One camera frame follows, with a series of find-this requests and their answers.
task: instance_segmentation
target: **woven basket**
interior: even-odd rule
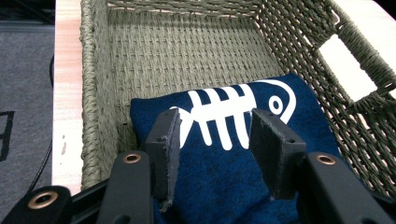
[[[315,91],[356,175],[396,198],[389,95],[396,76],[334,2],[82,0],[81,7],[83,189],[109,176],[118,153],[136,149],[132,98],[295,73]],[[334,34],[377,86],[358,102],[318,52]]]

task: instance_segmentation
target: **fish skeleton print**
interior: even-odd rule
[[[282,100],[273,95],[270,97],[268,105],[272,113],[280,115],[280,119],[284,123],[288,123],[291,115],[296,107],[296,97],[287,84],[278,80],[258,80],[256,83],[267,83],[282,88],[289,95],[289,102],[287,103],[286,109],[283,111]],[[201,129],[202,137],[207,146],[212,145],[212,137],[210,136],[207,123],[211,120],[216,122],[219,138],[222,147],[225,150],[230,150],[233,147],[233,143],[230,138],[230,134],[227,129],[226,118],[233,117],[235,123],[236,134],[239,139],[239,143],[245,149],[248,149],[248,131],[246,129],[246,123],[244,119],[244,113],[248,112],[251,116],[251,110],[256,108],[256,99],[253,91],[247,84],[239,85],[244,96],[239,96],[235,88],[223,87],[221,90],[225,91],[228,95],[228,100],[221,101],[218,93],[214,89],[205,89],[204,92],[210,99],[210,104],[203,105],[197,91],[189,91],[188,94],[192,101],[191,112],[188,112],[177,106],[171,108],[178,108],[180,113],[180,119],[182,120],[180,125],[180,148],[183,148],[186,143],[187,137],[189,136],[192,124],[198,122]]]

